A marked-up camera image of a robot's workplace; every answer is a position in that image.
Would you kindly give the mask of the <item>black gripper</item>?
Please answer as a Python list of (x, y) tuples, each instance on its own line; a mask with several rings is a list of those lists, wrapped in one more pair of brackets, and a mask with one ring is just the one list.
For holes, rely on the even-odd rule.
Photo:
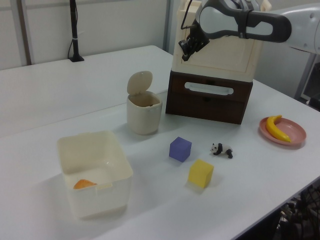
[(191, 55), (200, 51), (210, 42), (209, 38), (202, 31), (199, 23), (193, 22), (187, 39), (178, 42), (183, 51), (182, 59), (186, 62)]

